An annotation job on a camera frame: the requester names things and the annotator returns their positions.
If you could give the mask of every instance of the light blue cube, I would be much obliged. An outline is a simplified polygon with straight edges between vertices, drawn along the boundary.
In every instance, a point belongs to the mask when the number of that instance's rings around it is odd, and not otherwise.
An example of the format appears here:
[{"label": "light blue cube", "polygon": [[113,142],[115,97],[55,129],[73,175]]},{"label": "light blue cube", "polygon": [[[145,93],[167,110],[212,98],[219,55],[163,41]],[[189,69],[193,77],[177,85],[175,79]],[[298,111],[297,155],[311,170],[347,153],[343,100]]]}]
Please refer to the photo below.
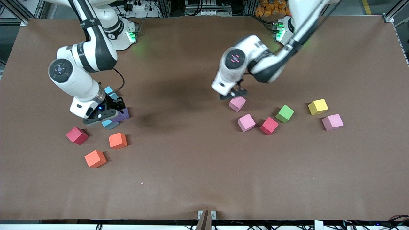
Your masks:
[{"label": "light blue cube", "polygon": [[116,100],[118,99],[118,95],[113,91],[114,90],[111,88],[111,86],[105,88],[105,93],[108,94],[112,99]]},{"label": "light blue cube", "polygon": [[112,122],[111,120],[106,120],[101,123],[102,123],[102,126],[110,130],[115,128],[117,125],[119,125],[119,122]]}]

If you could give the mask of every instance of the orange bag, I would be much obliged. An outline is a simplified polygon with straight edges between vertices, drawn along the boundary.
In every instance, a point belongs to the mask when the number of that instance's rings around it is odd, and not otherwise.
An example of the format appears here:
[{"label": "orange bag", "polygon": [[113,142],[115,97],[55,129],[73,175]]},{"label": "orange bag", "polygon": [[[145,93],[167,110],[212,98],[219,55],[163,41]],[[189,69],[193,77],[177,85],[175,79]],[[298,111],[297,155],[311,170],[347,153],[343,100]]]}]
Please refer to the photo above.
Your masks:
[{"label": "orange bag", "polygon": [[264,15],[265,17],[270,16],[271,15],[271,11],[264,11]]},{"label": "orange bag", "polygon": [[275,9],[274,4],[267,4],[267,6],[265,7],[265,10],[267,11],[273,11],[273,9]]},{"label": "orange bag", "polygon": [[280,9],[285,9],[285,7],[287,6],[286,0],[276,0],[276,2],[278,3],[278,7]]},{"label": "orange bag", "polygon": [[268,4],[268,0],[260,0],[260,5],[261,5],[262,7],[266,7],[267,4]]},{"label": "orange bag", "polygon": [[256,11],[254,13],[255,16],[261,17],[264,14],[264,8],[263,7],[257,7]]}]

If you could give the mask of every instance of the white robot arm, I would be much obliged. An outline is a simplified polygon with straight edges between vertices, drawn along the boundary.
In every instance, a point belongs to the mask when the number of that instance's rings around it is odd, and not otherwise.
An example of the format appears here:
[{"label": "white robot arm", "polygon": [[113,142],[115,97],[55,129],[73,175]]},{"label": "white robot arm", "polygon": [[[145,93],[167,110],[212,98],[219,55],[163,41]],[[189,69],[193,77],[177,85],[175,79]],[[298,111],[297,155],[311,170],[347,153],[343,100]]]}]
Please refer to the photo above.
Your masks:
[{"label": "white robot arm", "polygon": [[59,48],[48,74],[60,89],[74,97],[70,111],[89,125],[116,117],[125,108],[121,97],[110,98],[88,74],[113,69],[118,56],[90,2],[68,2],[80,19],[87,40]]},{"label": "white robot arm", "polygon": [[288,20],[288,23],[294,33],[277,55],[274,55],[256,35],[246,37],[226,50],[220,60],[216,78],[211,85],[220,94],[219,98],[227,100],[247,94],[247,91],[240,87],[246,70],[261,83],[271,83],[277,79],[286,62],[314,33],[318,25],[319,14],[329,1],[288,1],[292,12],[292,18]]}]

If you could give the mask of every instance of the foam block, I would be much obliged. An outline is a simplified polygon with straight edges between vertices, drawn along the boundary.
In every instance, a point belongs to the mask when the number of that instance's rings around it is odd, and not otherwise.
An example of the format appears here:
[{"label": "foam block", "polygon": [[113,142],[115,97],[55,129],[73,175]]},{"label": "foam block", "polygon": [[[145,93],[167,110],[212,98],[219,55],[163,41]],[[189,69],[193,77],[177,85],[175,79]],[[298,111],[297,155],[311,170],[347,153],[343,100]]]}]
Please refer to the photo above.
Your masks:
[{"label": "foam block", "polygon": [[254,122],[251,115],[247,114],[238,119],[238,125],[240,126],[241,130],[245,132],[253,128],[256,125],[256,123]]},{"label": "foam block", "polygon": [[72,143],[75,143],[75,144],[82,144],[88,138],[88,135],[82,129],[79,129],[78,127],[72,128],[66,134],[66,136]]},{"label": "foam block", "polygon": [[106,163],[105,156],[101,151],[98,150],[95,150],[86,155],[85,160],[87,161],[88,167],[90,168],[98,168],[99,166]]},{"label": "foam block", "polygon": [[235,97],[230,100],[229,107],[232,108],[234,111],[238,112],[241,107],[243,107],[244,103],[246,102],[246,99],[243,97]]},{"label": "foam block", "polygon": [[276,121],[271,119],[271,117],[268,117],[267,120],[265,120],[263,125],[260,127],[260,129],[267,135],[271,135],[278,125],[279,124]]},{"label": "foam block", "polygon": [[293,115],[294,110],[290,109],[288,106],[284,105],[279,113],[277,113],[276,118],[279,119],[282,123],[287,123],[288,120]]},{"label": "foam block", "polygon": [[119,122],[112,122],[111,120],[106,120],[101,122],[102,126],[104,126],[105,128],[111,130],[113,128],[115,128],[117,125],[119,125]]},{"label": "foam block", "polygon": [[316,100],[308,105],[311,115],[321,114],[328,110],[327,103],[324,99]]},{"label": "foam block", "polygon": [[111,86],[105,88],[105,93],[108,94],[114,100],[118,99],[118,95],[114,93],[114,90],[111,88]]},{"label": "foam block", "polygon": [[126,119],[129,119],[129,113],[128,113],[128,108],[125,108],[123,110],[124,113],[118,112],[118,116],[115,118],[112,118],[111,121],[112,122],[120,122]]},{"label": "foam block", "polygon": [[116,133],[109,137],[109,146],[113,149],[120,149],[127,146],[126,137],[123,133]]},{"label": "foam block", "polygon": [[327,131],[334,130],[341,126],[344,126],[344,123],[342,122],[342,119],[339,116],[339,114],[327,116],[322,120],[322,123],[324,123],[325,130]]}]

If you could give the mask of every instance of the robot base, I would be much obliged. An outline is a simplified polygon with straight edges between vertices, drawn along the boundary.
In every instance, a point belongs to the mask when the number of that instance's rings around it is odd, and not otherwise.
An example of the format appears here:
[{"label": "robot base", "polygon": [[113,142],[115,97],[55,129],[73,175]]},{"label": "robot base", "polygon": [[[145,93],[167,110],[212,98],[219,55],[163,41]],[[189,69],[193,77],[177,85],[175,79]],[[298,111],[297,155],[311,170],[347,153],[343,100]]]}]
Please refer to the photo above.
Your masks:
[{"label": "robot base", "polygon": [[122,33],[118,35],[117,39],[110,39],[115,50],[126,50],[132,44],[136,43],[138,38],[139,24],[128,21],[126,18],[121,18],[121,21],[124,23]]}]

